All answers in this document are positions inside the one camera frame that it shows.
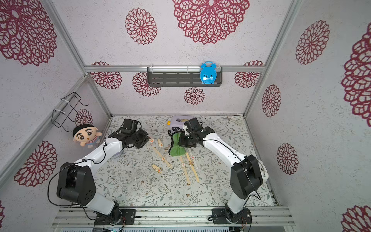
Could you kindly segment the green cleaning cloth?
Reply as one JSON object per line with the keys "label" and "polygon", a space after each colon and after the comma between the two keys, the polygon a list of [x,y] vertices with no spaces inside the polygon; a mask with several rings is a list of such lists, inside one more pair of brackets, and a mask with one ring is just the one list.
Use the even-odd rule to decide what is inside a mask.
{"label": "green cleaning cloth", "polygon": [[185,135],[184,132],[174,132],[168,130],[168,135],[171,137],[171,146],[169,150],[169,155],[172,157],[182,156],[186,154],[184,147],[179,145],[180,138],[182,135]]}

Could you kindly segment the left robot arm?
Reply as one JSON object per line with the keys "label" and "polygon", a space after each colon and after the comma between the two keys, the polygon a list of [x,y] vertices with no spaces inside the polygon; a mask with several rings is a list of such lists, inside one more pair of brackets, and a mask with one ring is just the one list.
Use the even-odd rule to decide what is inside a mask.
{"label": "left robot arm", "polygon": [[124,119],[121,127],[111,133],[102,144],[85,157],[64,163],[54,176],[58,178],[56,195],[72,206],[92,209],[98,217],[110,216],[114,221],[120,217],[119,204],[97,192],[95,173],[114,156],[126,148],[142,148],[149,141],[141,122]]}

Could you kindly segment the beige watch long right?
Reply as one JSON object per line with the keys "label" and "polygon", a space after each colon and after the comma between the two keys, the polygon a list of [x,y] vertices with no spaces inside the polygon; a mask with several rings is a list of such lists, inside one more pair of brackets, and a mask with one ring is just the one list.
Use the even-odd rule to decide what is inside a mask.
{"label": "beige watch long right", "polygon": [[196,168],[195,168],[195,166],[194,166],[194,163],[193,163],[193,161],[191,160],[191,158],[190,158],[188,152],[186,153],[186,157],[187,157],[187,160],[188,160],[188,164],[189,164],[189,166],[191,167],[191,169],[192,169],[192,171],[193,171],[193,173],[194,173],[194,176],[195,176],[196,181],[197,181],[198,183],[200,183],[200,179],[199,179],[199,176],[198,176],[198,174],[197,174],[197,170],[196,170]]}

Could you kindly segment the beige watch folded top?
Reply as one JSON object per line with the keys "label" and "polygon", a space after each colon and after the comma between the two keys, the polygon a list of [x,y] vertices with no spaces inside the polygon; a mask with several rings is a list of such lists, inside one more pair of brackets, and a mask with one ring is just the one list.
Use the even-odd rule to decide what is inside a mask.
{"label": "beige watch folded top", "polygon": [[164,146],[164,144],[162,143],[162,141],[159,138],[157,139],[157,142],[158,142],[158,146],[160,148],[162,148]]}

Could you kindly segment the beige watch long centre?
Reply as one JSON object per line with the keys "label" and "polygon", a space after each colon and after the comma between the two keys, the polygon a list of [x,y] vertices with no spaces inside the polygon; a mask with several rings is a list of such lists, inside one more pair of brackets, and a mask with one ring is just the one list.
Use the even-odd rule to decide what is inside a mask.
{"label": "beige watch long centre", "polygon": [[186,163],[185,163],[182,156],[180,156],[180,161],[181,161],[181,166],[182,166],[184,175],[186,177],[186,183],[187,183],[187,185],[190,185],[190,179],[189,179],[189,175],[188,175],[188,172],[187,172],[187,169],[186,169]]}

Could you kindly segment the beige watch long diagonal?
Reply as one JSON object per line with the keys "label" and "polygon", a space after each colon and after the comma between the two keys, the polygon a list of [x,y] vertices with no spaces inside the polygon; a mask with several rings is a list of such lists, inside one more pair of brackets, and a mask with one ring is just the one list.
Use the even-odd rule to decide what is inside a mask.
{"label": "beige watch long diagonal", "polygon": [[160,157],[160,159],[170,168],[173,169],[173,166],[167,161],[167,159],[155,148],[152,147],[154,152]]}

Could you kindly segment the beige watch lower left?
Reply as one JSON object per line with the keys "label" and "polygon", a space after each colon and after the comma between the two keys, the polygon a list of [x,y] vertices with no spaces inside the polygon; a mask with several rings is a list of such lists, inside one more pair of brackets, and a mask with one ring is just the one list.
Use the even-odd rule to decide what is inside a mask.
{"label": "beige watch lower left", "polygon": [[158,167],[157,165],[152,164],[152,167],[153,167],[153,169],[154,169],[158,174],[161,174],[161,173],[162,173],[162,169],[161,169],[160,167]]}

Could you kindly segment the purple tissue box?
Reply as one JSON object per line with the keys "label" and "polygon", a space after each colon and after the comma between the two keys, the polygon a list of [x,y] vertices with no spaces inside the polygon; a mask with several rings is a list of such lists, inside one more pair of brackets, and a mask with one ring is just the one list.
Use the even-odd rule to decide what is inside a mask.
{"label": "purple tissue box", "polygon": [[171,133],[182,132],[184,123],[192,118],[192,116],[173,116],[167,122],[168,129]]}

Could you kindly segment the purple pad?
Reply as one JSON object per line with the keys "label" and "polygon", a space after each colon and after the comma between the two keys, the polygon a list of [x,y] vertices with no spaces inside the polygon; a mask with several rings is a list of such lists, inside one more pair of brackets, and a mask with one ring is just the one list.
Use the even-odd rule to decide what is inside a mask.
{"label": "purple pad", "polygon": [[118,152],[118,153],[116,153],[116,154],[114,154],[111,158],[112,158],[112,159],[116,159],[116,158],[118,158],[120,155],[121,155],[121,151]]}

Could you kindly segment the blue alarm clock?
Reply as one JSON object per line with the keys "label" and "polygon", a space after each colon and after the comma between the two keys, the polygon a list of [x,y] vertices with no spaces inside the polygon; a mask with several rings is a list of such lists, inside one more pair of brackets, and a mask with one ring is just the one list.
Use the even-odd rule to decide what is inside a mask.
{"label": "blue alarm clock", "polygon": [[217,65],[211,61],[206,61],[201,65],[200,80],[202,84],[214,84],[217,78]]}

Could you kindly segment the white alarm clock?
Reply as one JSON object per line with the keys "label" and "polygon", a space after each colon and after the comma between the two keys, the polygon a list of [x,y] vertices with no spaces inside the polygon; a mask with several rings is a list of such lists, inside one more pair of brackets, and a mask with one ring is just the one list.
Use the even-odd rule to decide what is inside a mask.
{"label": "white alarm clock", "polygon": [[261,160],[258,160],[258,163],[259,163],[260,173],[263,179],[263,184],[265,184],[267,180],[269,179],[269,174],[263,162]]}

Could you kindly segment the grey wall shelf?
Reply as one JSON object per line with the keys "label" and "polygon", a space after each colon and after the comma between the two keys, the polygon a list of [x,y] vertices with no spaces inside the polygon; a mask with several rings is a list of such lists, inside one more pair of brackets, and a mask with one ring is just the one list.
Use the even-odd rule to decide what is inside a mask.
{"label": "grey wall shelf", "polygon": [[147,82],[150,87],[220,87],[223,83],[222,70],[217,72],[213,84],[203,84],[200,72],[170,72],[154,71],[147,68]]}

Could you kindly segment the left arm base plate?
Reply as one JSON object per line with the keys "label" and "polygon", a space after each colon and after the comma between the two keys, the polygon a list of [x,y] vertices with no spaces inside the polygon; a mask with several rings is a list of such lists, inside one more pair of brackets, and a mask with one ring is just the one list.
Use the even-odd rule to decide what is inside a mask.
{"label": "left arm base plate", "polygon": [[116,226],[116,225],[133,225],[136,216],[135,209],[114,209],[110,215],[97,213],[97,218],[94,221],[95,226]]}

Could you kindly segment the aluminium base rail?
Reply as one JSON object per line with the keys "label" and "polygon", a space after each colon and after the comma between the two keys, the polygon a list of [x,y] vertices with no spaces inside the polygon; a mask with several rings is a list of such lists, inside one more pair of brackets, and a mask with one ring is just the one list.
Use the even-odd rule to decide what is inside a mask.
{"label": "aluminium base rail", "polygon": [[249,214],[241,216],[236,223],[229,223],[223,207],[122,207],[130,227],[215,227],[220,226],[295,226],[288,207],[252,207]]}

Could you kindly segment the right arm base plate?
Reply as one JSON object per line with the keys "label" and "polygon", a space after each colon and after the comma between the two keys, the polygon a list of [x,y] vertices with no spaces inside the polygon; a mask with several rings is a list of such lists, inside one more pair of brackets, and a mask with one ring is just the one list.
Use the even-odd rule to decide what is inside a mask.
{"label": "right arm base plate", "polygon": [[244,208],[235,214],[227,208],[213,208],[212,215],[208,218],[213,224],[251,224],[252,215],[249,209]]}

